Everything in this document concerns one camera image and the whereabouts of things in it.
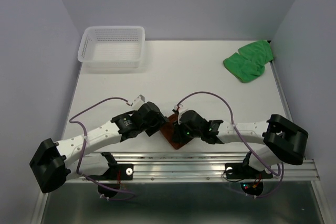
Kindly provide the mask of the brown towel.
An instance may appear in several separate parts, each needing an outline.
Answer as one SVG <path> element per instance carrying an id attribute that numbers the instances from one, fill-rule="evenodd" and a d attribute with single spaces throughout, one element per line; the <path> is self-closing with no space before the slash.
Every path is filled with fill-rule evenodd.
<path id="1" fill-rule="evenodd" d="M 183 135 L 178 125 L 178 114 L 173 113 L 168 117 L 169 122 L 160 128 L 160 132 L 168 143 L 175 149 L 179 150 L 188 144 L 193 138 Z"/>

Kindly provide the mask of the green towel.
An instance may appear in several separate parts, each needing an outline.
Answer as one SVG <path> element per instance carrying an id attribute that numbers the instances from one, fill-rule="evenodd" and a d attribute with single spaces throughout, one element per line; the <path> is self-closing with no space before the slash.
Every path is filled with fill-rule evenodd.
<path id="1" fill-rule="evenodd" d="M 273 59 L 270 43 L 259 40 L 239 48 L 223 61 L 223 65 L 240 82 L 249 83 L 261 77 L 265 65 Z"/>

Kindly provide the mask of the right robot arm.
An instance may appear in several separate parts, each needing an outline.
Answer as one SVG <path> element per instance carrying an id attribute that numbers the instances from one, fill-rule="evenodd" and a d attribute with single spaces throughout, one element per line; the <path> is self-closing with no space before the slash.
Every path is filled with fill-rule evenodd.
<path id="1" fill-rule="evenodd" d="M 226 164 L 225 173 L 229 179 L 252 179 L 279 163 L 302 165 L 308 132 L 279 114 L 239 124 L 207 121 L 193 110 L 178 114 L 167 140 L 177 150 L 195 138 L 212 145 L 242 142 L 248 153 L 241 163 Z"/>

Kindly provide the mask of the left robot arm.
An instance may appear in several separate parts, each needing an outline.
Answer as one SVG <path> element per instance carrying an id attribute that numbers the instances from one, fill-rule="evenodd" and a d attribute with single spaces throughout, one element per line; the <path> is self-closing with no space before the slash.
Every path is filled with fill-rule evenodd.
<path id="1" fill-rule="evenodd" d="M 154 103 L 145 102 L 94 130 L 84 130 L 81 135 L 56 142 L 50 138 L 42 141 L 29 166 L 43 193 L 50 193 L 78 177 L 131 180 L 131 174 L 126 172 L 132 168 L 131 165 L 120 166 L 112 154 L 103 152 L 96 155 L 94 152 L 135 138 L 142 132 L 152 136 L 168 121 Z"/>

